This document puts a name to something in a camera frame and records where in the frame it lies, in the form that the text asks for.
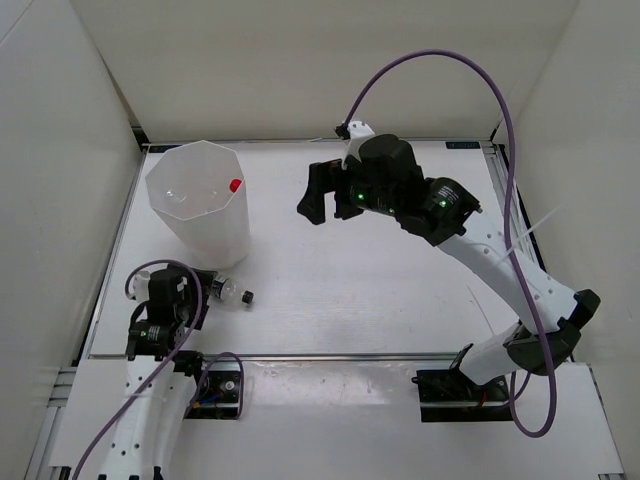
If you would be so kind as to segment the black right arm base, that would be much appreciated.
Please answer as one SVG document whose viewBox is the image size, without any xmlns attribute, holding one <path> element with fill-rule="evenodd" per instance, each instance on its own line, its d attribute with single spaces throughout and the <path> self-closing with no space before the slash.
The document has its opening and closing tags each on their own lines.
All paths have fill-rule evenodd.
<svg viewBox="0 0 640 480">
<path fill-rule="evenodd" d="M 505 376 L 478 386 L 458 370 L 418 370 L 411 382 L 418 388 L 423 423 L 512 420 Z"/>
</svg>

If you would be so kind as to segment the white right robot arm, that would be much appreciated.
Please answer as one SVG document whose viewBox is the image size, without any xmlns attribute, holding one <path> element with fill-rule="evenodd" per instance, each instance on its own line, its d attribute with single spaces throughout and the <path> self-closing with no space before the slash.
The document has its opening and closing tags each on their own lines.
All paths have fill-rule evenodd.
<svg viewBox="0 0 640 480">
<path fill-rule="evenodd" d="M 393 217 L 404 231 L 466 266 L 517 315 L 505 332 L 459 353 L 449 387 L 460 399 L 476 397 L 485 384 L 516 370 L 545 375 L 544 342 L 559 366 L 600 305 L 595 292 L 574 291 L 520 250 L 508 250 L 480 202 L 453 179 L 425 176 L 411 145 L 393 134 L 368 139 L 357 155 L 311 164 L 298 213 L 324 223 L 328 193 L 336 218 L 365 211 Z"/>
</svg>

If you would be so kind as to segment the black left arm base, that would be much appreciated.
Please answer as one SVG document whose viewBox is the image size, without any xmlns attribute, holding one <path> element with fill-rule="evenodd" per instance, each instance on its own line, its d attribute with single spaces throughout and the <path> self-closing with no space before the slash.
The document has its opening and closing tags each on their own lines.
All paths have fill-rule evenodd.
<svg viewBox="0 0 640 480">
<path fill-rule="evenodd" d="M 201 370 L 196 393 L 183 418 L 193 420 L 233 420 L 244 410 L 245 369 L 235 354 L 213 357 Z"/>
</svg>

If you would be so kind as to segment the clear bottle red label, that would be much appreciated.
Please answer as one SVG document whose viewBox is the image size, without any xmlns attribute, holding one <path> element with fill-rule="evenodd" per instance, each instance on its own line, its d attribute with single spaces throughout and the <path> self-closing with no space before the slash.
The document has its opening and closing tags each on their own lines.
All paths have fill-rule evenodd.
<svg viewBox="0 0 640 480">
<path fill-rule="evenodd" d="M 243 183 L 242 179 L 238 179 L 238 178 L 233 179 L 229 185 L 230 191 L 232 193 L 237 192 L 240 186 L 242 185 L 242 183 Z"/>
</svg>

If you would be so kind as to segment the small bottle black label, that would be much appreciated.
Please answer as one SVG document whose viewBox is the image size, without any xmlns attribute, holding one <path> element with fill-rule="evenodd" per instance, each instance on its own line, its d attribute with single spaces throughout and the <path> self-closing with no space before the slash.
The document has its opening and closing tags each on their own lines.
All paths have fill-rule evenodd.
<svg viewBox="0 0 640 480">
<path fill-rule="evenodd" d="M 216 275 L 211 285 L 210 296 L 223 305 L 248 307 L 254 301 L 254 293 L 230 277 Z"/>
</svg>

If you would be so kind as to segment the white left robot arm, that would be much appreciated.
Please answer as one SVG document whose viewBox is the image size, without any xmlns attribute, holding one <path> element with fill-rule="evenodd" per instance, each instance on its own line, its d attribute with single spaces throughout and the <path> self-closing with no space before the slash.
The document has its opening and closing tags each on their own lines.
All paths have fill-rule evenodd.
<svg viewBox="0 0 640 480">
<path fill-rule="evenodd" d="M 129 322 L 122 406 L 97 436 L 113 434 L 99 479 L 166 479 L 188 402 L 210 386 L 203 354 L 184 344 L 203 326 L 218 273 L 177 261 L 147 270 L 157 264 L 136 268 L 125 282 L 125 295 L 137 306 Z"/>
</svg>

